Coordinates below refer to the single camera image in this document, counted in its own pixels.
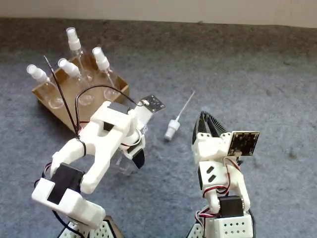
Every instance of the spray nozzle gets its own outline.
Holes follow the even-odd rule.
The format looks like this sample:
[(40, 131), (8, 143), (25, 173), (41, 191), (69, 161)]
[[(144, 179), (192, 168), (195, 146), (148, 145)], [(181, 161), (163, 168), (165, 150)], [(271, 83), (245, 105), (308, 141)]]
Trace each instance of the spray nozzle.
[(79, 74), (79, 68), (73, 63), (69, 62), (67, 59), (61, 58), (58, 61), (58, 66), (71, 77), (75, 77)]
[(26, 71), (39, 83), (50, 81), (46, 73), (42, 69), (37, 68), (34, 64), (28, 65)]
[(98, 65), (98, 69), (101, 71), (106, 71), (110, 67), (110, 63), (107, 57), (104, 55), (101, 47), (93, 48), (93, 55), (96, 59), (96, 64)]
[(77, 51), (81, 48), (80, 40), (77, 36), (75, 27), (68, 27), (66, 29), (68, 37), (68, 45), (72, 51)]

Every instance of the plastic bottle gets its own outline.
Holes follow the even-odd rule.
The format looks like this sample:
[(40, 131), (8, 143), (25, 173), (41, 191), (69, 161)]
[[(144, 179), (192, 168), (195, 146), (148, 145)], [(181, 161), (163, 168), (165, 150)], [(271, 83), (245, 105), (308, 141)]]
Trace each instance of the plastic bottle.
[[(80, 73), (79, 68), (76, 65), (69, 62), (67, 59), (62, 58), (58, 61), (58, 66), (62, 68), (65, 71), (65, 73), (68, 74), (68, 79), (67, 79), (68, 82), (76, 81), (77, 93), (80, 93), (89, 87), (87, 78)], [(87, 106), (91, 104), (93, 100), (94, 100), (94, 96), (90, 94), (89, 92), (86, 92), (79, 97), (78, 102), (82, 106)]]
[[(117, 76), (110, 69), (110, 63), (107, 57), (104, 55), (102, 49), (100, 47), (95, 47), (93, 49), (93, 55), (96, 59), (96, 63), (99, 69), (99, 72), (97, 73), (96, 78), (104, 81), (105, 85), (108, 85), (120, 90)], [(106, 88), (104, 90), (104, 98), (108, 101), (113, 101), (118, 94), (120, 93), (111, 88)]]
[(79, 70), (82, 75), (87, 77), (90, 82), (93, 80), (94, 74), (92, 71), (92, 65), (90, 61), (90, 56), (87, 51), (81, 46), (80, 40), (77, 36), (76, 29), (74, 27), (69, 27), (66, 29), (68, 37), (68, 45), (70, 52), (73, 57), (76, 57), (79, 63)]
[(42, 69), (37, 68), (34, 64), (30, 64), (27, 66), (26, 71), (37, 82), (43, 83), (43, 86), (38, 89), (39, 96), (43, 98), (52, 109), (59, 109), (64, 106), (63, 99), (59, 95), (57, 86), (51, 82), (50, 78), (47, 77)]

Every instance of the gray carpet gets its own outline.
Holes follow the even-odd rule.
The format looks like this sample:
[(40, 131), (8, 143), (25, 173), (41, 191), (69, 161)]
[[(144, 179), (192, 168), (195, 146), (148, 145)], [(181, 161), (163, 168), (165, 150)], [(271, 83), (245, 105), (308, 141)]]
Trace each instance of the gray carpet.
[[(190, 147), (201, 110), (228, 130), (261, 132), (242, 165), (258, 238), (316, 237), (316, 29), (47, 19), (0, 20), (0, 237), (54, 238), (62, 228), (31, 193), (73, 134), (37, 103), (25, 68), (46, 70), (43, 54), (55, 65), (68, 56), (68, 26), (87, 49), (106, 50), (134, 99), (155, 94), (167, 105), (149, 124), (139, 173), (111, 168), (86, 196), (127, 238), (183, 238), (204, 206)], [(166, 126), (192, 89), (180, 129), (165, 143)]]

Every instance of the white wall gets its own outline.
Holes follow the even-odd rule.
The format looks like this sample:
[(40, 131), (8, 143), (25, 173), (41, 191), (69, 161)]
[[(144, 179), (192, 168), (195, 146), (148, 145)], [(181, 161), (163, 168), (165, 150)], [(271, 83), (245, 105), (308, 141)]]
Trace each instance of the white wall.
[(317, 0), (1, 0), (0, 16), (317, 27)]

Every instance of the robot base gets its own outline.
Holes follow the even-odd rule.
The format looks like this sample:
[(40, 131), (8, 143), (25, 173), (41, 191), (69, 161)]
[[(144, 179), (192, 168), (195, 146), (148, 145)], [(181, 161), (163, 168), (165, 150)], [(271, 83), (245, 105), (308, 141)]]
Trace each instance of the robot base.
[[(85, 229), (72, 222), (69, 222), (68, 226), (79, 231), (85, 238), (123, 238), (122, 233), (109, 216), (106, 217), (100, 227), (96, 230)], [(64, 228), (57, 238), (80, 238), (80, 236), (69, 229)]]
[(252, 219), (249, 214), (241, 217), (206, 218), (206, 229), (195, 223), (187, 238), (252, 238)]
[(195, 223), (186, 238), (204, 238), (204, 229), (199, 223)]

